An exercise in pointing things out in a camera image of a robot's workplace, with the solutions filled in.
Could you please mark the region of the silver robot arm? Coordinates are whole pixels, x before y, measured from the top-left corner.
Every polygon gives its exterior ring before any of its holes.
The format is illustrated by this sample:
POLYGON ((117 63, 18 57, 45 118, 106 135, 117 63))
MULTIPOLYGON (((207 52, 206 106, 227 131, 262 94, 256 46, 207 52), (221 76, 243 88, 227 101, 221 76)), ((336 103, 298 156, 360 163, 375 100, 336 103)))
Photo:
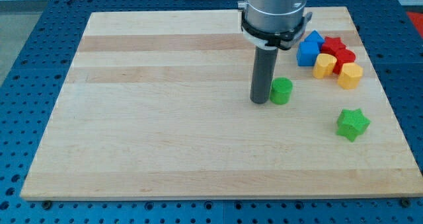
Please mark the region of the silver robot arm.
POLYGON ((262 32, 287 32, 302 21, 306 2, 307 0, 245 0, 244 19, 262 32))

